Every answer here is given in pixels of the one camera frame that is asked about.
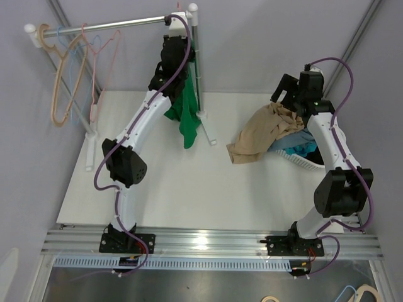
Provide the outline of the beige t shirt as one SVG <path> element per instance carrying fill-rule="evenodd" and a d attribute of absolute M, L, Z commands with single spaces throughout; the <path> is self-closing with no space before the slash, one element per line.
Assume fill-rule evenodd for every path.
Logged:
<path fill-rule="evenodd" d="M 280 103 L 264 105 L 253 114 L 233 143 L 226 145 L 233 164 L 259 161 L 272 144 L 305 128 L 295 112 Z"/>

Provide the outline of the grey blue t shirt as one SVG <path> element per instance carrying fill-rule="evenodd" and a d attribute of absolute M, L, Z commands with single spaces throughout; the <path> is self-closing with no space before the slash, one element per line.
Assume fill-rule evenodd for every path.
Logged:
<path fill-rule="evenodd" d="M 278 150 L 285 151 L 286 148 L 301 145 L 307 142 L 315 142 L 312 134 L 307 130 L 301 130 L 296 133 L 289 134 L 283 138 L 275 140 L 269 147 L 269 152 L 276 152 Z"/>

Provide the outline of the green t shirt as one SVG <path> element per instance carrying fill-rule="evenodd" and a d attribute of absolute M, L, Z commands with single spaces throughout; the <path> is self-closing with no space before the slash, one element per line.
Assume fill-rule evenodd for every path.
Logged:
<path fill-rule="evenodd" d="M 162 72 L 167 87 L 163 93 L 169 96 L 171 107 L 165 113 L 170 120 L 179 122 L 179 132 L 183 136 L 185 149 L 192 147 L 197 136 L 200 120 L 190 65 L 195 61 L 193 44 L 188 43 L 184 59 L 176 72 Z"/>

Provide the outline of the teal t shirt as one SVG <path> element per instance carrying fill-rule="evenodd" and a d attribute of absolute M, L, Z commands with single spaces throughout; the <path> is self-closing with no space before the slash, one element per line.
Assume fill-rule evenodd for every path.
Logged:
<path fill-rule="evenodd" d="M 286 148 L 285 152 L 288 155 L 298 155 L 301 157 L 306 157 L 309 153 L 312 153 L 316 150 L 317 144 L 315 142 L 307 142 L 301 145 L 297 145 L 294 147 Z"/>

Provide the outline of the light blue wire hanger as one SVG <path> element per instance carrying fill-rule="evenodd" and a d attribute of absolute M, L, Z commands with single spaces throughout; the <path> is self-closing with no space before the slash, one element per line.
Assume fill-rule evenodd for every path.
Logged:
<path fill-rule="evenodd" d="M 92 39 L 91 42 L 84 42 L 84 43 L 79 42 L 78 46 L 73 47 L 73 50 L 68 50 L 67 49 L 68 48 L 67 44 L 64 43 L 62 41 L 62 39 L 61 39 L 61 36 L 60 36 L 60 30 L 61 29 L 64 29 L 64 27 L 62 25 L 59 25 L 57 27 L 57 40 L 68 52 L 68 56 L 67 56 L 68 63 L 69 63 L 69 69 L 68 69 L 68 73 L 67 73 L 67 75 L 68 75 L 68 83 L 69 83 L 68 87 L 69 87 L 69 90 L 70 90 L 69 96 L 72 96 L 73 80 L 74 79 L 78 80 L 78 76 L 73 76 L 72 74 L 73 74 L 74 71 L 76 71 L 76 67 L 78 66 L 78 63 L 82 62 L 82 59 L 79 58 L 79 55 L 80 55 L 79 52 L 84 48 L 88 48 L 88 46 L 94 46 L 96 43 L 99 43 L 99 46 L 101 46 L 102 39 L 101 39 L 101 37 L 99 35 L 96 35 L 96 36 L 94 36 L 94 38 Z M 71 112 L 69 114 L 69 119 L 70 119 L 70 123 L 72 125 L 74 125 L 74 126 L 79 124 L 79 122 L 80 122 L 79 113 L 84 114 L 84 111 L 85 111 L 85 109 L 86 109 L 86 107 L 88 105 L 88 102 L 89 102 L 89 99 L 90 99 L 90 94 L 91 94 L 91 91 L 92 91 L 93 81 L 94 81 L 93 78 L 90 77 L 89 84 L 87 85 L 87 88 L 86 88 L 86 93 L 85 93 L 85 97 L 84 97 L 84 103 L 79 106 L 80 107 L 79 112 L 75 113 L 74 109 L 73 108 L 71 109 Z"/>

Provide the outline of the beige wooden hanger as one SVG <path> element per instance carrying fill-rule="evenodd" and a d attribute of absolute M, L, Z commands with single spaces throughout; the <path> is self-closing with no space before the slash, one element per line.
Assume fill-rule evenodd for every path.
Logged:
<path fill-rule="evenodd" d="M 61 128 L 62 126 L 64 126 L 64 124 L 67 122 L 67 119 L 69 117 L 74 99 L 76 97 L 77 91 L 79 89 L 79 86 L 81 84 L 81 79 L 82 79 L 82 75 L 84 72 L 84 68 L 86 65 L 86 59 L 88 56 L 88 48 L 85 47 L 84 49 L 84 58 L 82 60 L 82 63 L 80 65 L 80 69 L 79 69 L 79 74 L 77 77 L 77 80 L 75 82 L 74 88 L 72 90 L 72 92 L 70 92 L 70 100 L 68 105 L 66 106 L 65 112 L 64 112 L 64 116 L 62 119 L 58 119 L 57 117 L 57 107 L 58 107 L 58 100 L 59 100 L 59 89 L 60 89 L 60 85 L 62 84 L 62 75 L 63 75 L 63 71 L 65 68 L 65 64 L 67 63 L 67 59 L 72 55 L 73 51 L 75 49 L 78 48 L 78 46 L 80 46 L 81 42 L 84 41 L 84 37 L 82 34 L 76 36 L 69 44 L 69 46 L 67 47 L 67 49 L 64 51 L 64 53 L 62 53 L 56 45 L 48 45 L 45 41 L 45 31 L 49 30 L 50 26 L 46 23 L 41 24 L 38 27 L 37 30 L 37 37 L 38 40 L 42 46 L 42 48 L 48 53 L 55 53 L 57 55 L 57 57 L 59 58 L 59 66 L 57 67 L 56 70 L 56 76 L 55 76 L 55 82 L 54 82 L 54 89 L 53 89 L 53 95 L 52 95 L 52 104 L 51 104 L 51 120 L 52 123 L 56 126 Z"/>

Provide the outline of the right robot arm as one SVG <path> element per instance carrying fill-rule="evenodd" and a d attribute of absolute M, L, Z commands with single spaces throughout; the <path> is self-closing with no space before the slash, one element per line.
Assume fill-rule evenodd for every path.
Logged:
<path fill-rule="evenodd" d="M 271 100 L 281 101 L 302 118 L 313 135 L 324 163 L 325 176 L 314 191 L 314 207 L 294 222 L 285 236 L 268 236 L 264 241 L 270 256 L 320 257 L 324 249 L 321 233 L 339 217 L 360 212 L 368 201 L 373 182 L 370 169 L 362 168 L 343 138 L 332 103 L 323 98 L 324 77 L 319 71 L 302 71 L 298 78 L 284 74 Z"/>

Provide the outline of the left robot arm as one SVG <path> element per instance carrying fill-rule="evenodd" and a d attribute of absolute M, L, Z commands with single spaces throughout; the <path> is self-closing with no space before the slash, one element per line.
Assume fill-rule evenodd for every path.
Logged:
<path fill-rule="evenodd" d="M 113 184 L 107 188 L 114 189 L 116 194 L 114 219 L 102 236 L 100 252 L 108 249 L 116 252 L 148 249 L 147 244 L 135 234 L 136 222 L 127 194 L 147 172 L 147 164 L 141 159 L 140 151 L 154 124 L 182 97 L 189 79 L 188 64 L 194 58 L 190 37 L 165 36 L 161 61 L 141 107 L 116 139 L 105 139 L 102 143 L 104 158 L 100 166 L 109 171 Z"/>

